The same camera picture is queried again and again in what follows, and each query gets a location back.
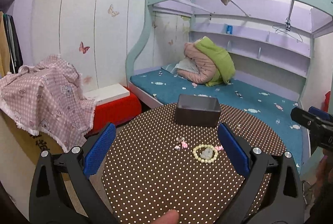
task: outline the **blue gripper pad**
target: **blue gripper pad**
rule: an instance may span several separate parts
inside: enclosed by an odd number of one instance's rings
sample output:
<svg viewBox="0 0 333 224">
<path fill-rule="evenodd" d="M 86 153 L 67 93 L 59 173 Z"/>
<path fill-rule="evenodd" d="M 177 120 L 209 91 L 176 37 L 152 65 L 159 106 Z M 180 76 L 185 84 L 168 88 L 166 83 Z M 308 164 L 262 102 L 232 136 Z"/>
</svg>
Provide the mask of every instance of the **blue gripper pad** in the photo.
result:
<svg viewBox="0 0 333 224">
<path fill-rule="evenodd" d="M 249 157 L 245 154 L 236 141 L 234 134 L 230 131 L 231 130 L 221 123 L 217 129 L 217 137 L 236 172 L 248 178 L 250 175 Z"/>
<path fill-rule="evenodd" d="M 115 138 L 116 127 L 110 123 L 84 159 L 83 173 L 87 178 L 90 175 L 96 174 Z"/>
<path fill-rule="evenodd" d="M 331 116 L 330 114 L 328 114 L 327 112 L 325 111 L 322 111 L 318 108 L 315 108 L 315 107 L 310 107 L 309 108 L 309 113 L 315 115 L 315 116 L 318 116 L 319 118 L 321 118 L 322 120 L 325 120 L 325 121 L 331 121 Z"/>
</svg>

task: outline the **hanging clothes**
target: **hanging clothes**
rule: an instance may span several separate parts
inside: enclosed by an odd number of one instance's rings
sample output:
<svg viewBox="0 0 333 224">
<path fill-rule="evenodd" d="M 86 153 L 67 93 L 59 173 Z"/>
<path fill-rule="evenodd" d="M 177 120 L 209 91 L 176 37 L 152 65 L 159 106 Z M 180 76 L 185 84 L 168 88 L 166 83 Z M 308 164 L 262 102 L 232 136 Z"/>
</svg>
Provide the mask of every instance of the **hanging clothes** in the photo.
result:
<svg viewBox="0 0 333 224">
<path fill-rule="evenodd" d="M 10 50 L 12 51 L 12 59 L 13 59 L 14 67 L 16 67 L 16 55 L 15 55 L 15 48 L 14 48 L 12 25 L 10 23 L 10 17 L 8 15 L 6 15 L 6 18 L 7 18 L 7 25 L 8 25 L 8 38 L 9 38 Z"/>
<path fill-rule="evenodd" d="M 9 69 L 11 73 L 15 74 L 18 73 L 19 68 L 23 65 L 23 59 L 19 40 L 16 33 L 14 19 L 8 14 L 3 14 L 2 20 L 10 54 Z"/>
<path fill-rule="evenodd" d="M 3 19 L 0 18 L 0 74 L 4 77 L 10 71 L 10 52 Z"/>
<path fill-rule="evenodd" d="M 4 27 L 5 27 L 5 31 L 6 31 L 7 45 L 8 45 L 8 49 L 9 49 L 9 55 L 10 55 L 9 69 L 10 69 L 10 72 L 12 74 L 15 74 L 14 63 L 13 63 L 13 54 L 12 54 L 12 50 L 11 50 L 11 47 L 10 47 L 10 40 L 9 40 L 9 30 L 8 30 L 7 16 L 5 14 L 3 15 L 3 24 L 4 24 Z"/>
<path fill-rule="evenodd" d="M 14 41 L 14 50 L 16 55 L 16 67 L 15 72 L 18 73 L 19 68 L 23 65 L 22 53 L 20 49 L 19 39 L 17 37 L 14 18 L 10 15 L 10 24 L 12 27 L 13 41 Z"/>
</svg>

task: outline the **pearl bracelet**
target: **pearl bracelet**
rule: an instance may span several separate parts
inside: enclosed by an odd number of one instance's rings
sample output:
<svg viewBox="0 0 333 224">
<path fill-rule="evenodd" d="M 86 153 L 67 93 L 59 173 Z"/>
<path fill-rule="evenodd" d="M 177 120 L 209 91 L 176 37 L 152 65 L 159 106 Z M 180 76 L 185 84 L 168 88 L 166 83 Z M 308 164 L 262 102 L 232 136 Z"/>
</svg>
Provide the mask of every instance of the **pearl bracelet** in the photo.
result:
<svg viewBox="0 0 333 224">
<path fill-rule="evenodd" d="M 199 157 L 198 154 L 196 153 L 196 151 L 197 151 L 198 149 L 201 149 L 201 148 L 210 148 L 210 149 L 212 149 L 213 152 L 215 153 L 214 156 L 213 156 L 211 159 L 209 159 L 209 160 L 207 160 L 207 159 L 202 159 L 202 158 Z M 197 161 L 199 161 L 199 162 L 201 162 L 201 163 L 208 163 L 208 164 L 210 164 L 210 163 L 213 163 L 213 162 L 217 159 L 217 156 L 219 155 L 219 152 L 218 152 L 218 151 L 214 148 L 214 146 L 212 146 L 212 145 L 209 145 L 209 144 L 200 144 L 199 146 L 196 146 L 196 147 L 193 148 L 193 150 L 192 150 L 192 154 L 193 154 L 194 158 L 195 158 Z"/>
</svg>

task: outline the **dotted brown tablecloth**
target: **dotted brown tablecloth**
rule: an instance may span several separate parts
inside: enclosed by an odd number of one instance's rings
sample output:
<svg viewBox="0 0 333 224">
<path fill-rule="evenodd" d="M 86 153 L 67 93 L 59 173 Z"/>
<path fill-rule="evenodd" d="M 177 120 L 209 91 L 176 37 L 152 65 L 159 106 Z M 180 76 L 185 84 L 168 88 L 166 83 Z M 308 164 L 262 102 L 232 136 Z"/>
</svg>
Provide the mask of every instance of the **dotted brown tablecloth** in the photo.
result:
<svg viewBox="0 0 333 224">
<path fill-rule="evenodd" d="M 224 150 L 212 164 L 194 159 L 193 147 L 220 145 L 217 128 L 177 125 L 175 107 L 168 104 L 137 116 L 117 135 L 106 156 L 102 183 L 122 223 L 151 223 L 176 209 L 179 223 L 212 224 L 244 180 Z M 274 155 L 285 151 L 279 136 L 261 120 L 237 108 L 221 108 L 220 122 L 226 122 L 251 146 Z M 189 147 L 177 151 L 176 137 L 181 136 Z M 264 176 L 249 214 L 257 211 L 269 178 Z"/>
</svg>

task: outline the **wall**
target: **wall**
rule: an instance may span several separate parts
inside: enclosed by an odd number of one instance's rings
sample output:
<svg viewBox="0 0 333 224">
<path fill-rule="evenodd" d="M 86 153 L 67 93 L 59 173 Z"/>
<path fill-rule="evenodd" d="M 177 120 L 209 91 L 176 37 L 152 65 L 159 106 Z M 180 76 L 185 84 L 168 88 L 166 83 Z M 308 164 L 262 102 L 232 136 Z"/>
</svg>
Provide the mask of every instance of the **wall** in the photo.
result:
<svg viewBox="0 0 333 224">
<path fill-rule="evenodd" d="M 333 33 L 321 36 L 314 42 L 314 58 L 306 90 L 302 99 L 305 110 L 314 106 L 322 108 L 325 94 L 331 90 L 332 85 L 332 62 L 333 62 Z"/>
<path fill-rule="evenodd" d="M 61 54 L 82 73 L 83 90 L 126 85 L 125 60 L 144 23 L 144 0 L 33 0 L 34 64 Z M 135 69 L 179 61 L 189 18 L 154 13 L 150 40 Z"/>
</svg>

